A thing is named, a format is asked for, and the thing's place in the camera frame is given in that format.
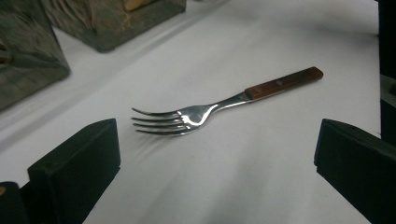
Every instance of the fork handle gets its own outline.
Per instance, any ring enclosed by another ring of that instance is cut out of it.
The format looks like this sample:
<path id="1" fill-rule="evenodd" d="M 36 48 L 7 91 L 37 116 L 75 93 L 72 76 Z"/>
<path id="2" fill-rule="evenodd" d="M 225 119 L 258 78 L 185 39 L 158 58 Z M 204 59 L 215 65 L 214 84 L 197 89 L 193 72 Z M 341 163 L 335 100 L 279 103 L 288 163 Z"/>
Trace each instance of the fork handle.
<path id="1" fill-rule="evenodd" d="M 249 100 L 259 100 L 282 91 L 299 87 L 312 81 L 320 80 L 322 77 L 322 71 L 316 67 L 310 67 L 300 72 L 247 88 L 245 89 L 245 94 Z"/>

